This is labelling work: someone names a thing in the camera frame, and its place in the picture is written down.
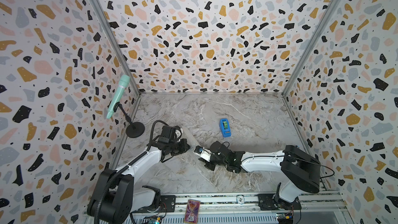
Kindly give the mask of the blue tape dispenser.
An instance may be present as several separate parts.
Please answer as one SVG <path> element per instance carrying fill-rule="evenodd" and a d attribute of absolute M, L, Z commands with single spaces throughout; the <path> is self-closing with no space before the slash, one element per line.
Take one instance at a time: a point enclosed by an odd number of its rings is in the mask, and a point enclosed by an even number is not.
<path fill-rule="evenodd" d="M 232 135 L 231 127 L 230 127 L 229 121 L 226 118 L 220 120 L 219 127 L 221 130 L 222 136 L 224 138 L 231 137 L 231 135 Z"/>

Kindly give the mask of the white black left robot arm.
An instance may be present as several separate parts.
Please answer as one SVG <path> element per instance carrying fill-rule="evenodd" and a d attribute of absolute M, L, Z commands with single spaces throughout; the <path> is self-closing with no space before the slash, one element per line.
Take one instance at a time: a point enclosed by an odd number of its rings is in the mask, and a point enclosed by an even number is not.
<path fill-rule="evenodd" d="M 141 208 L 149 212 L 161 210 L 160 190 L 150 186 L 135 189 L 135 183 L 154 165 L 190 149 L 182 134 L 181 127 L 164 124 L 161 134 L 151 134 L 147 148 L 136 158 L 115 170 L 105 169 L 99 175 L 87 208 L 94 223 L 122 224 L 131 212 Z"/>

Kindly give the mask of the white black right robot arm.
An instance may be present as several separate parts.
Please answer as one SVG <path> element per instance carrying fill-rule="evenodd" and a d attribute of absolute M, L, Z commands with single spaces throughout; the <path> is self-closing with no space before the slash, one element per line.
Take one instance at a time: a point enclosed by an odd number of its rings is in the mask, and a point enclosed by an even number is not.
<path fill-rule="evenodd" d="M 259 195 L 259 207 L 267 210 L 300 210 L 299 196 L 320 192 L 320 167 L 318 159 L 293 145 L 271 153 L 232 151 L 225 144 L 216 141 L 209 149 L 197 146 L 195 153 L 205 168 L 214 171 L 223 166 L 236 174 L 257 171 L 281 172 L 289 181 L 279 183 L 274 195 Z"/>

